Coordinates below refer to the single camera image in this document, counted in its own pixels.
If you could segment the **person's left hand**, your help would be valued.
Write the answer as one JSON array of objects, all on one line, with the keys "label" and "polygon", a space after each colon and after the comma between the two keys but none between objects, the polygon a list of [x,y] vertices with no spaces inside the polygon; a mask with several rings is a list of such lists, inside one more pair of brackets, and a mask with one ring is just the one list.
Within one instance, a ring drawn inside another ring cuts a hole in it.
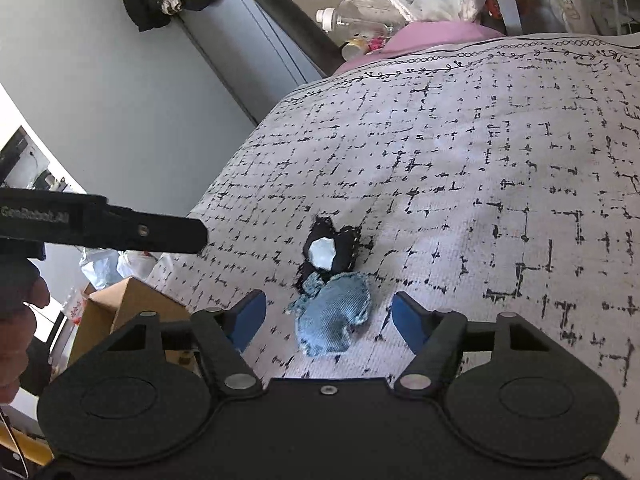
[{"label": "person's left hand", "polygon": [[27,349],[36,319],[31,306],[50,304],[50,292],[40,272],[27,259],[1,258],[1,403],[11,404],[28,367]]}]

